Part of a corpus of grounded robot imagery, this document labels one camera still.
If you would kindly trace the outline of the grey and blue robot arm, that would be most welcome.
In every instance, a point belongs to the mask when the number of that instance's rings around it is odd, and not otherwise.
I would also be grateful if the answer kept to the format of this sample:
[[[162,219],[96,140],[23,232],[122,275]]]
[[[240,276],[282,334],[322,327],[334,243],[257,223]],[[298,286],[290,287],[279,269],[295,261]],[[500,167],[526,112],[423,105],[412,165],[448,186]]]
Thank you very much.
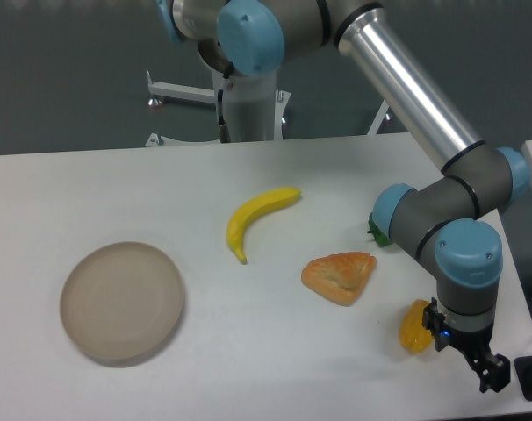
[[[490,350],[500,274],[499,234],[482,217],[529,185],[523,156],[488,146],[400,42],[377,1],[160,1],[168,36],[192,40],[214,72],[223,143],[276,137],[275,83],[287,61],[332,44],[367,76],[441,171],[425,189],[405,184],[377,198],[371,218],[436,281],[421,322],[437,349],[455,348],[498,392],[508,358]]]

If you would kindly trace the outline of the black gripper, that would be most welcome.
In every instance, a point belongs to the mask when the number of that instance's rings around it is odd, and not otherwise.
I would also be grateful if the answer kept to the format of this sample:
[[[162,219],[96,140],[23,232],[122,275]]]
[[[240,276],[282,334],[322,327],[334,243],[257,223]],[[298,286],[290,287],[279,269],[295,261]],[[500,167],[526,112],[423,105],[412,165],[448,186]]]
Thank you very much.
[[[511,362],[492,354],[490,341],[494,307],[477,315],[455,313],[433,298],[422,312],[422,326],[431,333],[435,349],[446,346],[459,351],[479,378],[479,391],[501,392],[511,382]]]

